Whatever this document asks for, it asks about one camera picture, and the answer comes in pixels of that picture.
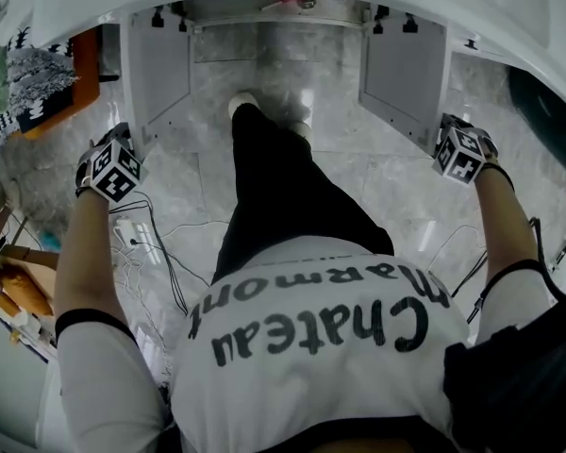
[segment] cabinet door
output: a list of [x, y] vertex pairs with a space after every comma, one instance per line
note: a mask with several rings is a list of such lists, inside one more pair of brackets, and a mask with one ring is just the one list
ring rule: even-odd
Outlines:
[[446, 27], [372, 6], [362, 45], [359, 103], [434, 155], [451, 62]]
[[191, 28], [165, 8], [148, 9], [121, 25], [126, 120], [136, 153], [144, 159], [161, 131], [159, 117], [191, 94]]

